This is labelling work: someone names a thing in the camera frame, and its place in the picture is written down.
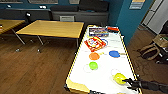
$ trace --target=orange circle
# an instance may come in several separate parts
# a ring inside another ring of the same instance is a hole
[[[92,53],[89,55],[89,58],[90,58],[91,60],[97,60],[97,59],[100,58],[100,55],[99,55],[98,53],[96,53],[96,52],[92,52]]]

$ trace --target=white table surface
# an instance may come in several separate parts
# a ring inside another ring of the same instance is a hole
[[[98,69],[96,70],[88,68],[88,64],[93,61],[89,59],[91,51],[84,43],[85,40],[89,39],[88,35],[87,29],[69,76],[72,82],[84,84],[89,90],[106,94],[138,94],[138,91],[127,89],[130,86],[128,83],[119,85],[112,78],[115,73],[113,70],[117,70],[127,78],[134,79],[127,55],[120,55],[119,58],[113,58],[109,55],[111,50],[125,53],[120,34],[110,33],[108,37],[100,37],[101,39],[106,39],[108,45],[96,51],[97,53],[104,52],[98,60],[94,60],[98,64]]]

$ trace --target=blue wall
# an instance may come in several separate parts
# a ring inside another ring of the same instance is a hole
[[[124,42],[126,45],[129,44],[131,37],[136,31],[138,25],[145,16],[147,10],[152,4],[153,0],[145,0],[142,9],[130,10],[129,6],[132,0],[124,0],[119,17],[116,22],[116,26],[119,27],[122,35],[124,35]]]

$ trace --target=door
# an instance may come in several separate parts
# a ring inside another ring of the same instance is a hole
[[[168,20],[168,0],[156,0],[145,17],[143,24],[159,34],[163,24]]]

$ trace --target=desk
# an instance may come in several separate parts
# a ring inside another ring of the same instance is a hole
[[[95,60],[98,64],[98,69],[96,70],[87,70],[86,68],[93,61],[89,59],[91,51],[84,43],[85,40],[88,40],[88,35],[89,31],[87,29],[66,79],[65,87],[71,92],[80,94],[138,94],[138,91],[127,89],[130,86],[129,84],[119,85],[112,78],[113,70],[117,70],[127,78],[135,79],[133,67],[120,33],[110,33],[108,37],[100,37],[107,40],[108,45],[96,51],[97,53],[104,52],[98,60]],[[125,55],[113,58],[109,55],[109,51],[112,50],[125,53]]]
[[[0,20],[0,24],[2,24],[2,30],[0,30],[0,34],[11,29],[14,32],[14,34],[19,38],[19,40],[23,44],[25,44],[25,42],[16,34],[16,32],[13,29],[14,27],[17,27],[24,22],[24,20]]]
[[[17,34],[37,35],[41,44],[44,43],[40,36],[53,36],[53,37],[67,37],[76,38],[78,46],[78,38],[83,27],[82,22],[60,22],[60,21],[44,21],[37,20],[25,28],[16,32]]]

